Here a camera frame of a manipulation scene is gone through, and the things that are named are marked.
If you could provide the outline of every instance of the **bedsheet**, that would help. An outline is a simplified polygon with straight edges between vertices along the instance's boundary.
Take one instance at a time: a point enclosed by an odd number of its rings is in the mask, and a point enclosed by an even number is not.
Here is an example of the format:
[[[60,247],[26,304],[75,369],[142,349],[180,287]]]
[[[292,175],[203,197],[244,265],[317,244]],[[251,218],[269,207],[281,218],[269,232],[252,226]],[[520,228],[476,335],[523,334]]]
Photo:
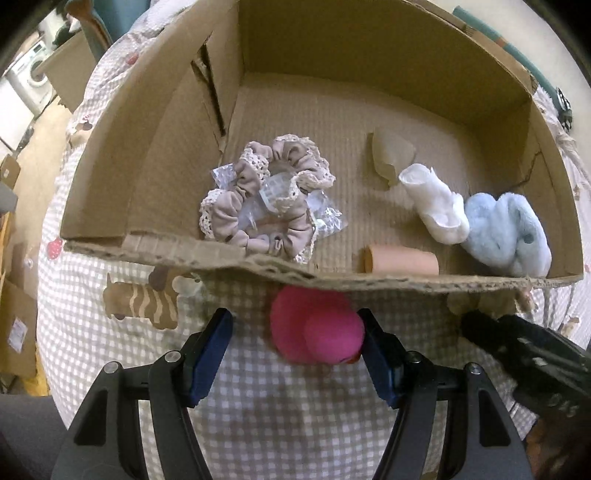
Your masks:
[[[100,118],[138,56],[194,0],[161,0],[103,56],[84,100],[67,129],[83,118]],[[559,329],[571,319],[570,338],[586,346],[591,336],[591,187],[572,139],[556,121],[542,90],[536,102],[544,112],[563,155],[583,238],[585,275],[564,288],[535,291],[538,308],[528,320]],[[392,411],[375,394],[361,360],[353,365],[298,366],[284,362],[269,347],[266,312],[277,286],[215,281],[200,284],[197,295],[179,298],[176,330],[155,330],[147,319],[118,321],[105,315],[102,292],[107,273],[113,281],[146,283],[152,268],[61,251],[60,223],[76,167],[85,145],[68,147],[56,193],[44,223],[38,260],[38,347],[54,400],[65,424],[105,363],[125,367],[155,361],[178,349],[199,331],[218,306],[236,315],[235,333],[209,396],[190,417],[214,479],[364,479],[371,478],[394,423]],[[459,339],[457,319],[444,296],[406,292],[351,294],[356,307],[371,308],[385,330],[407,349],[433,362],[462,367],[480,363],[501,394],[523,437],[535,415],[514,405],[514,382],[489,355]],[[149,405],[140,402],[142,441],[150,478],[162,478]],[[437,468],[443,443],[445,409],[437,409],[426,471]]]

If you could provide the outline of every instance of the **bolt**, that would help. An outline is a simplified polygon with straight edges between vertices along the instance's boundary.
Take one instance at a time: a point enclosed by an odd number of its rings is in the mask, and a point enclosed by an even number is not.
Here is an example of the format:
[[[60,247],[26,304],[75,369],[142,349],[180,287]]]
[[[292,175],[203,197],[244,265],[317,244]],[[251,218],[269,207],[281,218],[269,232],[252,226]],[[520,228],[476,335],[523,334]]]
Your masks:
[[[468,364],[468,371],[474,375],[480,375],[482,373],[482,367],[475,363]]]
[[[579,406],[573,405],[572,407],[569,408],[569,412],[566,414],[566,416],[571,419],[577,414],[578,411],[579,411]]]
[[[534,357],[534,363],[538,367],[545,367],[546,365],[548,365],[548,362],[546,360],[544,360],[543,358],[540,358],[539,356]]]
[[[421,360],[423,360],[423,356],[420,353],[415,352],[414,350],[409,350],[407,352],[407,361],[412,364],[419,364],[421,363]]]
[[[164,355],[164,359],[169,363],[173,364],[177,362],[181,358],[181,352],[177,352],[176,350],[172,350]]]
[[[559,393],[555,393],[554,395],[552,395],[550,397],[547,405],[549,407],[555,407],[556,405],[558,405],[560,403],[560,400],[562,400],[562,395],[560,395]]]
[[[114,374],[118,369],[119,364],[117,362],[109,362],[103,367],[106,374]]]

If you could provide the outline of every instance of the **label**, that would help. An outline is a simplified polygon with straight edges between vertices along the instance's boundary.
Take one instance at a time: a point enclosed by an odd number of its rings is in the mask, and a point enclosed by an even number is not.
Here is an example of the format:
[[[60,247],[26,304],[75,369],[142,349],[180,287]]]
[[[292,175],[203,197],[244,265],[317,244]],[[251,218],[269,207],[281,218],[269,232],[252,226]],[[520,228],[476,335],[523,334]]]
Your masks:
[[[8,335],[8,345],[16,352],[22,352],[22,344],[25,343],[25,336],[27,335],[27,325],[25,325],[20,318],[15,318]]]

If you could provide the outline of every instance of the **green chair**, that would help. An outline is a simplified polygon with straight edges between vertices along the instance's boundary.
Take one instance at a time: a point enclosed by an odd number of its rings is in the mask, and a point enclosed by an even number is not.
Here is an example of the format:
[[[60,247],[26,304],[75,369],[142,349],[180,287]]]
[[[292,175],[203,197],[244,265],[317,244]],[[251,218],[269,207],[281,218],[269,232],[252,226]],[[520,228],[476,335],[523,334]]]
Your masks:
[[[66,12],[80,20],[96,61],[138,17],[150,7],[150,0],[68,0]]]

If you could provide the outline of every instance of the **tan paper roll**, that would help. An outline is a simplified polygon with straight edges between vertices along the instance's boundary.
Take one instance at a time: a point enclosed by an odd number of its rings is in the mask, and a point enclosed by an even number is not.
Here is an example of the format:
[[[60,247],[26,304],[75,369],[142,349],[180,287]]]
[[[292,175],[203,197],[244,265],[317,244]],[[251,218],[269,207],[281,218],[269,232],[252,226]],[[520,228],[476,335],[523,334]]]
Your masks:
[[[402,245],[368,245],[364,264],[366,273],[439,275],[439,262],[434,254]]]

